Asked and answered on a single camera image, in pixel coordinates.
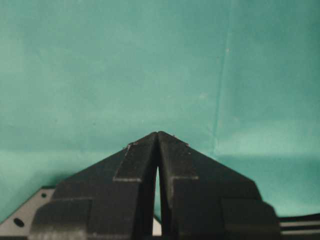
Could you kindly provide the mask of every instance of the black plastic part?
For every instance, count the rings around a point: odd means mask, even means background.
[[[281,222],[307,222],[307,221],[320,221],[320,213],[304,215],[304,216],[288,216],[280,217]]]
[[[162,236],[152,236],[157,167]],[[274,209],[262,201],[251,179],[165,132],[153,132],[61,182],[36,212],[28,239],[299,237],[281,236]]]
[[[320,233],[282,236],[282,240],[319,240],[319,239],[320,239]]]
[[[165,132],[158,139],[164,234],[178,239],[280,239],[276,214],[252,180]]]

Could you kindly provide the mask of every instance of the mounting hole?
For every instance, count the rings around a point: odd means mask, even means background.
[[[15,225],[17,225],[19,228],[23,228],[25,226],[25,223],[20,218],[13,219],[13,222]]]

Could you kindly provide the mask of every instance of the teal backdrop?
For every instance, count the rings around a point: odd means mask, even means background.
[[[0,221],[160,130],[252,178],[279,216],[320,213],[319,9],[0,0]]]

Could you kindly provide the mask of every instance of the hole in plate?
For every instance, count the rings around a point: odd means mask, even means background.
[[[13,222],[15,225],[17,225],[19,228],[23,228],[25,226],[25,223],[20,218],[13,219]]]

